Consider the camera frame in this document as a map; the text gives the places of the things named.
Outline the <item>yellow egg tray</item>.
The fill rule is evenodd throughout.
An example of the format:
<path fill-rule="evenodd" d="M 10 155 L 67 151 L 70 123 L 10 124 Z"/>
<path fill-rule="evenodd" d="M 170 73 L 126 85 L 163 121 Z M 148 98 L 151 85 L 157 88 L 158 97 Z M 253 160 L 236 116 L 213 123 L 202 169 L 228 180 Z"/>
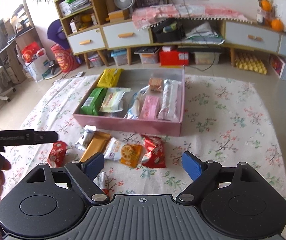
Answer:
<path fill-rule="evenodd" d="M 237 53 L 235 55 L 235 66 L 241 70 L 256 72 L 263 75 L 267 74 L 267 68 L 263 61 L 253 54 Z"/>

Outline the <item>pink cardboard box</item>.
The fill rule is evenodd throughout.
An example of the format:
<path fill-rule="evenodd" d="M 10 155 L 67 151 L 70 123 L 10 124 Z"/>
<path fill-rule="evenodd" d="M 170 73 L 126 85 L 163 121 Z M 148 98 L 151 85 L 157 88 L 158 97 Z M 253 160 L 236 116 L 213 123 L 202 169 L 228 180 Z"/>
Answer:
<path fill-rule="evenodd" d="M 86 95 L 81 100 L 80 104 L 75 109 L 73 116 L 81 126 L 96 126 L 98 129 L 114 130 L 122 132 L 133 132 L 140 134 L 151 135 L 169 135 L 178 137 L 181 134 L 183 123 L 183 108 L 184 108 L 184 70 L 182 69 L 124 69 L 120 75 L 118 88 L 130 88 L 131 91 L 123 97 L 123 111 L 118 113 L 103 113 L 99 112 L 99 116 L 80 114 L 80 109 L 93 89 L 97 87 L 97 83 L 101 77 L 95 79 L 90 85 Z M 149 90 L 149 79 L 158 77 L 164 80 L 177 80 L 180 82 L 178 113 L 179 121 L 160 120 L 158 117 L 155 120 L 140 119 L 146 96 L 152 95 L 160 98 L 159 112 L 161 109 L 163 91 L 152 92 Z"/>

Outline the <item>white shopping bag red items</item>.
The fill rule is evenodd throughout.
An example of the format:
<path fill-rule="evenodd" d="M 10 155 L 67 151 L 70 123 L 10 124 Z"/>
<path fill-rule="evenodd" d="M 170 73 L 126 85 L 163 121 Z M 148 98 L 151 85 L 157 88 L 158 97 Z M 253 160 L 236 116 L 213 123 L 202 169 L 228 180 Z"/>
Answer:
<path fill-rule="evenodd" d="M 25 68 L 36 82 L 43 81 L 49 74 L 49 58 L 44 48 L 32 42 L 22 50 Z"/>

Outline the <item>golden brown snack packet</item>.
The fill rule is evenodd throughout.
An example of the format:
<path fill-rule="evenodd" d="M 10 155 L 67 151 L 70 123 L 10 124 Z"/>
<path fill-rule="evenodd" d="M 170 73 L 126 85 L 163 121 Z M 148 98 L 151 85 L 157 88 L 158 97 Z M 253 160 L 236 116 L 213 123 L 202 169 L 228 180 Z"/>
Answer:
<path fill-rule="evenodd" d="M 83 163 L 96 153 L 103 153 L 110 139 L 110 134 L 96 131 L 80 161 Z"/>

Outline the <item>pink white cloth cover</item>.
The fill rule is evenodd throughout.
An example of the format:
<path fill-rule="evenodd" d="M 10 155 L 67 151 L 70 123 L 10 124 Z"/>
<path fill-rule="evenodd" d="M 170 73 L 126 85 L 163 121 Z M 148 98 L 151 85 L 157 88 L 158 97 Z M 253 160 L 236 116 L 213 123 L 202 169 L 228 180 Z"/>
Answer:
<path fill-rule="evenodd" d="M 165 4 L 136 9 L 132 22 L 136 29 L 155 27 L 169 18 L 192 20 L 231 20 L 252 24 L 242 13 L 217 4 Z"/>

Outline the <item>purple hat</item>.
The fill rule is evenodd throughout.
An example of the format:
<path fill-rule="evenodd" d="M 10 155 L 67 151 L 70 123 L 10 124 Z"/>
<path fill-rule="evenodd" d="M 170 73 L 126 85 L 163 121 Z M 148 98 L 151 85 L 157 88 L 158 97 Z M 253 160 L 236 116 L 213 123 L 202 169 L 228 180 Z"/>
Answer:
<path fill-rule="evenodd" d="M 70 49 L 69 42 L 60 20 L 55 20 L 49 25 L 47 30 L 47 37 L 49 40 L 59 44 L 63 49 Z"/>

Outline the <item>clear storage bin blue lid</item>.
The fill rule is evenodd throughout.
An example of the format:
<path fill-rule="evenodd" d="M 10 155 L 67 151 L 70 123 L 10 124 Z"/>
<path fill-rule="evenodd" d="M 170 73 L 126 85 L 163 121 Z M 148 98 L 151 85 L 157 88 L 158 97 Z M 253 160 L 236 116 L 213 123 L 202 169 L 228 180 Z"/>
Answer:
<path fill-rule="evenodd" d="M 128 63 L 127 50 L 126 49 L 113 50 L 112 53 L 111 53 L 111 57 L 114 59 L 115 64 L 118 67 L 126 65 Z"/>

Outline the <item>large red candy packet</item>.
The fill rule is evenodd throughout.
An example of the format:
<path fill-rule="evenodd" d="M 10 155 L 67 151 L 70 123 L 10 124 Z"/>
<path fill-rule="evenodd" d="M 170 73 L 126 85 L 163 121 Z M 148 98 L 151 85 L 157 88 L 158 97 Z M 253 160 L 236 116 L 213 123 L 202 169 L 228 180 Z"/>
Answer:
<path fill-rule="evenodd" d="M 166 168 L 164 143 L 160 137 L 142 135 L 146 153 L 141 164 L 147 168 Z"/>

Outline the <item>clear storage bin black lid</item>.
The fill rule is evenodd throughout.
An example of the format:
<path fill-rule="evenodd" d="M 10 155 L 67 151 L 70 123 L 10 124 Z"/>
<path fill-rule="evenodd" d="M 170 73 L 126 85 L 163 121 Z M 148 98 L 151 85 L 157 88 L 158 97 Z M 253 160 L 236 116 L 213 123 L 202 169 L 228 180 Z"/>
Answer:
<path fill-rule="evenodd" d="M 157 64 L 159 63 L 160 47 L 140 47 L 134 53 L 140 56 L 142 64 Z"/>

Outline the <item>small red candy packet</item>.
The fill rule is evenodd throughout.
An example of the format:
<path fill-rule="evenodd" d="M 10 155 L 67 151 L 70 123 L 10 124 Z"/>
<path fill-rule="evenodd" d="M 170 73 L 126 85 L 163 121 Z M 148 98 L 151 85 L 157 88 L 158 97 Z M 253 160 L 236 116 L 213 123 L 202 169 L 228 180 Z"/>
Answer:
<path fill-rule="evenodd" d="M 57 141 L 53 143 L 52 149 L 47 159 L 47 163 L 51 168 L 58 168 L 62 166 L 67 148 L 68 145 L 63 141 Z"/>

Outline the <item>cream white snack packet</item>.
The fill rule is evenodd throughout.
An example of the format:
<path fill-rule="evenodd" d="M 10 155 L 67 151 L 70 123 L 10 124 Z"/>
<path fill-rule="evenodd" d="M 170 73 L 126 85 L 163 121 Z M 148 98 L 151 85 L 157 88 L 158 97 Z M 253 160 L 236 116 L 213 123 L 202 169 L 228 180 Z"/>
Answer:
<path fill-rule="evenodd" d="M 130 91 L 130 88 L 108 88 L 100 111 L 103 113 L 118 113 L 123 111 L 123 97 Z"/>

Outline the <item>upper orange fruit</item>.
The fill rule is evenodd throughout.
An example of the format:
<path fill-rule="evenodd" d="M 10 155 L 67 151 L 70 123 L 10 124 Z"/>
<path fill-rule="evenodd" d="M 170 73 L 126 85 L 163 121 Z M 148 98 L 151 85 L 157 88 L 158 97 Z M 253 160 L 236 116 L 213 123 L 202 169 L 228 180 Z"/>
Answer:
<path fill-rule="evenodd" d="M 259 0 L 259 6 L 263 11 L 271 12 L 272 5 L 268 0 Z"/>

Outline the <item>floral tablecloth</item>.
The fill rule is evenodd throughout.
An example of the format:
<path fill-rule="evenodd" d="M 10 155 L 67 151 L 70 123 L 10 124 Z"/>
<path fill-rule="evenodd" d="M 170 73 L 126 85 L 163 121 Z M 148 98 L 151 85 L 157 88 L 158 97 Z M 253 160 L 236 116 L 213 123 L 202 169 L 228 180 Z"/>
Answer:
<path fill-rule="evenodd" d="M 73 117 L 96 75 L 56 81 L 21 124 L 22 129 L 56 131 L 68 145 L 66 161 L 82 153 L 75 142 L 83 127 Z M 165 168 L 135 168 L 115 161 L 104 165 L 105 184 L 114 194 L 172 194 L 190 184 L 182 168 L 182 153 L 189 151 L 201 160 L 223 166 L 249 163 L 286 198 L 286 171 L 270 116 L 251 83 L 187 75 L 185 109 L 179 137 L 164 135 Z"/>

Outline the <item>silver blue snack packet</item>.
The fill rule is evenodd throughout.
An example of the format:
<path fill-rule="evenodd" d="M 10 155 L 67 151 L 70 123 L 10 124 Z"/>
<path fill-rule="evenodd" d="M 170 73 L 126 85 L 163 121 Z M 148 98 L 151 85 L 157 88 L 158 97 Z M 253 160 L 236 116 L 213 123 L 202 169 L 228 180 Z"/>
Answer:
<path fill-rule="evenodd" d="M 96 126 L 86 125 L 81 137 L 76 141 L 75 147 L 80 151 L 85 151 L 92 141 L 92 138 L 96 132 Z"/>

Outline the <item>black bag on shelf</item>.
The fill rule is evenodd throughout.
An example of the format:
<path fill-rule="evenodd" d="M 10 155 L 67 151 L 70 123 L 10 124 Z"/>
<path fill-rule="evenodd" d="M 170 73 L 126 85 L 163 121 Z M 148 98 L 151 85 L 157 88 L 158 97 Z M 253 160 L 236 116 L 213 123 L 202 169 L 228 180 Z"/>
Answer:
<path fill-rule="evenodd" d="M 179 20 L 168 18 L 152 28 L 152 36 L 156 43 L 177 42 L 185 37 L 185 32 Z"/>

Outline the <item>white wooden tv cabinet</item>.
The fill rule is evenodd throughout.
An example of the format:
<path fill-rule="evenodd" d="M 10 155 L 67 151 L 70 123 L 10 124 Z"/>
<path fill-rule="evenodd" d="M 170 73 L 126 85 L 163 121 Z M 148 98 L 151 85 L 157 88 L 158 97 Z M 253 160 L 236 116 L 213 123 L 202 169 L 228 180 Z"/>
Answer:
<path fill-rule="evenodd" d="M 136 48 L 139 46 L 179 45 L 227 47 L 260 50 L 286 58 L 286 33 L 262 27 L 240 13 L 216 5 L 166 4 L 139 8 L 127 19 L 111 21 L 106 0 L 56 0 L 59 25 L 74 55 L 91 51 Z M 210 41 L 204 34 L 200 41 L 187 38 L 183 27 L 165 33 L 174 22 L 217 22 L 221 39 Z"/>

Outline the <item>red cardboard box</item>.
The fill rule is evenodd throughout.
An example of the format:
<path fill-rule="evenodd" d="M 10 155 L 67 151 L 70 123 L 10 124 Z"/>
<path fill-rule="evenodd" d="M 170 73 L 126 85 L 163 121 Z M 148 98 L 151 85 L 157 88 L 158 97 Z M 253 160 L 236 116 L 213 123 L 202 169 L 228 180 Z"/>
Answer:
<path fill-rule="evenodd" d="M 159 60 L 162 66 L 187 66 L 189 64 L 189 54 L 183 51 L 161 51 Z"/>

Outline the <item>red round gift tin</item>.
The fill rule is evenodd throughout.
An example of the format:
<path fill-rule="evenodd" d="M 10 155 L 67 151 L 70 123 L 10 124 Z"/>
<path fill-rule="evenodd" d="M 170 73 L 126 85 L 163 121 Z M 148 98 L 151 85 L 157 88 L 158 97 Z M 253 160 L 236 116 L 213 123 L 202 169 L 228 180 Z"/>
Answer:
<path fill-rule="evenodd" d="M 54 44 L 51 51 L 63 73 L 69 73 L 80 66 L 71 49 L 64 49 L 59 44 Z"/>

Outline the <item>pink snack packet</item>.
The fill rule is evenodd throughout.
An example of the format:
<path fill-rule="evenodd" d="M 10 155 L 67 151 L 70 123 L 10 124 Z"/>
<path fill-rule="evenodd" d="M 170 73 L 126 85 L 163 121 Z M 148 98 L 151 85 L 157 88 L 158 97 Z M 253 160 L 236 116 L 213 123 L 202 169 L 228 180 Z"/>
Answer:
<path fill-rule="evenodd" d="M 139 118 L 143 120 L 155 120 L 159 113 L 159 103 L 159 97 L 152 95 L 146 96 Z"/>

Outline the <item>orange fruit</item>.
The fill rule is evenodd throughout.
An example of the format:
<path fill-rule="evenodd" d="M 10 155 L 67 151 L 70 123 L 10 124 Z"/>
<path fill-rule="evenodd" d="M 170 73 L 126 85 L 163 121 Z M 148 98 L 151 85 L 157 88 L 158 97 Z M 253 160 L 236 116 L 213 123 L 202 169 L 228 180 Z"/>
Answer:
<path fill-rule="evenodd" d="M 274 31 L 282 32 L 282 31 L 284 31 L 283 22 L 280 19 L 275 18 L 271 21 L 271 28 Z"/>
<path fill-rule="evenodd" d="M 263 11 L 271 12 L 272 5 L 268 0 L 259 0 L 259 6 Z"/>

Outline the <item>green snack packet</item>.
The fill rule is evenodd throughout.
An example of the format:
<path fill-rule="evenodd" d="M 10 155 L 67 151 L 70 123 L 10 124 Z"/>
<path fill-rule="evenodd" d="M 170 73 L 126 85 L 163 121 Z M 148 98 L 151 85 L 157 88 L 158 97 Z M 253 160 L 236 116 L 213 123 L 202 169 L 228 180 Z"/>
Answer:
<path fill-rule="evenodd" d="M 99 116 L 100 108 L 107 93 L 107 88 L 95 88 L 80 109 L 80 114 Z"/>

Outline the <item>brown biscuit packet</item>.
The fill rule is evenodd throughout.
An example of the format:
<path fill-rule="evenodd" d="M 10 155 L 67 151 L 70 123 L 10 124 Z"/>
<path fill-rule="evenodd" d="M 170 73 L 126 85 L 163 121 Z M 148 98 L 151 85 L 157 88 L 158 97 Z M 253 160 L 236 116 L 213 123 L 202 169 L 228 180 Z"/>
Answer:
<path fill-rule="evenodd" d="M 152 92 L 162 92 L 163 91 L 163 79 L 158 77 L 151 77 L 149 79 L 149 90 Z"/>

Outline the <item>white orange lotus chips packet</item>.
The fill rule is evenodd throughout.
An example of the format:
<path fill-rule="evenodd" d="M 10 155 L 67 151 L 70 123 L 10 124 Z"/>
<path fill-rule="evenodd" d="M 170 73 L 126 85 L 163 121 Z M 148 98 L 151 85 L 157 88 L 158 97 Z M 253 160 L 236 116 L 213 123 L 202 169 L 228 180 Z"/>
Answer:
<path fill-rule="evenodd" d="M 123 165 L 136 168 L 139 163 L 141 152 L 142 145 L 131 145 L 112 137 L 108 142 L 103 155 L 106 160 L 117 161 Z"/>

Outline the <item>clear white long packet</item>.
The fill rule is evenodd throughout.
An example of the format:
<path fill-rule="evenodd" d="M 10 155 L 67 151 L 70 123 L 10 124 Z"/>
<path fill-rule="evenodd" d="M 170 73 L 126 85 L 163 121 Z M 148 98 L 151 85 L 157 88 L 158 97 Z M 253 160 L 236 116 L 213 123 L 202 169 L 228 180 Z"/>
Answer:
<path fill-rule="evenodd" d="M 158 119 L 167 121 L 179 121 L 178 101 L 180 82 L 177 80 L 164 80 L 161 109 Z"/>

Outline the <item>yellow snack packet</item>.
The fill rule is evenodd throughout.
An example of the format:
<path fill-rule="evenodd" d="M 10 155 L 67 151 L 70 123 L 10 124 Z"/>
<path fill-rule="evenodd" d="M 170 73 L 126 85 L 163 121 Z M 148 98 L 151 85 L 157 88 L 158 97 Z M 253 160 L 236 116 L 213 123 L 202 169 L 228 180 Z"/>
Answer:
<path fill-rule="evenodd" d="M 123 69 L 105 69 L 97 83 L 97 87 L 110 88 L 116 87 Z"/>

